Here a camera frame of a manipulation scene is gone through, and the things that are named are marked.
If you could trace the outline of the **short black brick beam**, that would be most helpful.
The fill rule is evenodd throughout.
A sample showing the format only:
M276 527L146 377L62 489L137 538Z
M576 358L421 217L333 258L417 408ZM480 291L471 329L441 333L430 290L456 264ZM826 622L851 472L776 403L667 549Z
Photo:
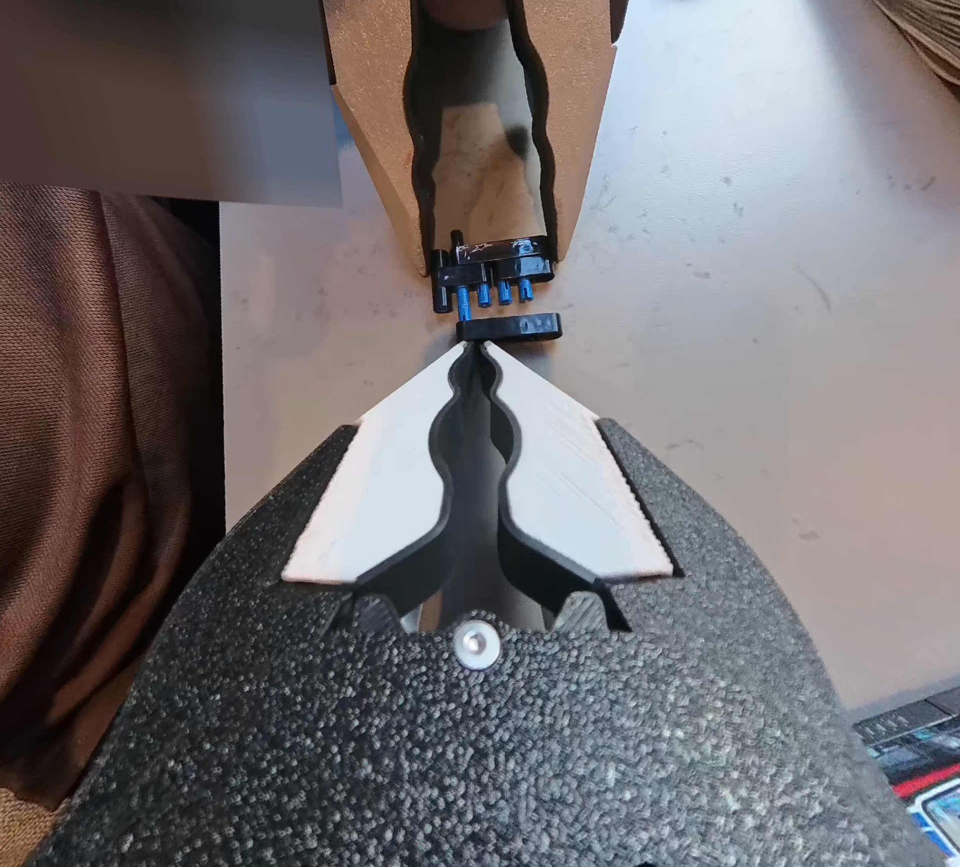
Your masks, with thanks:
M563 327L560 314L551 311L457 321L455 333L460 342L537 342L561 338Z

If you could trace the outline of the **person's brown sweater torso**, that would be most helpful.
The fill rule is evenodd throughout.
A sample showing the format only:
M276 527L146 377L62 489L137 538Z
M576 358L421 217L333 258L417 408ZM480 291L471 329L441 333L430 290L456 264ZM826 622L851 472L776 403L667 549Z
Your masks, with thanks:
M219 260L151 197L1 207L2 789L54 810L224 534Z

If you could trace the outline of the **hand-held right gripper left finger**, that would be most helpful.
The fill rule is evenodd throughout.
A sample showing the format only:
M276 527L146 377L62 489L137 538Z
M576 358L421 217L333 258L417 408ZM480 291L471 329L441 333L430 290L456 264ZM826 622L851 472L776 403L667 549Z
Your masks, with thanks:
M386 597L402 617L450 582L475 539L463 471L474 373L474 347L456 345L356 421L282 582Z

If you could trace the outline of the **light grey desk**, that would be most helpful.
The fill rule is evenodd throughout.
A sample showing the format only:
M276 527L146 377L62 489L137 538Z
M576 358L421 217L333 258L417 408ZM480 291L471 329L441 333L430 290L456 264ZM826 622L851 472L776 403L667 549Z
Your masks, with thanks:
M958 100L871 0L630 0L563 336L855 717L958 686Z

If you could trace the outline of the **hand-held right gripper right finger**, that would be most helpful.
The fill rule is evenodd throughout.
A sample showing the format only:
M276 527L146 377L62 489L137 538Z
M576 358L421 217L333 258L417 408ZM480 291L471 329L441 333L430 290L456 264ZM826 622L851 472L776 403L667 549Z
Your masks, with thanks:
M497 556L547 631L630 633L615 586L672 578L675 562L598 416L491 342L480 345L497 482Z

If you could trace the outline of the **black printed toy box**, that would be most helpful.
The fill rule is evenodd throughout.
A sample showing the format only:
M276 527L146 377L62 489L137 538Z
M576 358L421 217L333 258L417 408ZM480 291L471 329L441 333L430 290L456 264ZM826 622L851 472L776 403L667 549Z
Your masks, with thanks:
M912 797L959 775L959 687L853 724L894 792Z

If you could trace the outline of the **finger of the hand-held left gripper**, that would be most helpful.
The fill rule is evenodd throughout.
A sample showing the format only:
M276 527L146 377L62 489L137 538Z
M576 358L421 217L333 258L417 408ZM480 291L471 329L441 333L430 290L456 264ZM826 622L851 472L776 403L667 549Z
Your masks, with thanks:
M581 214L617 54L610 0L509 0L509 11L529 86L544 223L562 261Z
M428 255L414 186L406 102L412 0L321 0L332 91L403 252L421 276Z

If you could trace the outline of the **black brick assembly blue pins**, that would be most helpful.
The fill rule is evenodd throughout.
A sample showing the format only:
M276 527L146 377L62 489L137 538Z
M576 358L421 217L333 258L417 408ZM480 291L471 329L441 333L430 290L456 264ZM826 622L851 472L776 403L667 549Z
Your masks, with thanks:
M464 233L450 233L447 248L435 248L429 260L433 311L457 314L456 289L466 285L473 307L486 310L493 304L509 307L514 300L529 303L534 286L555 279L555 261L544 235L471 243Z

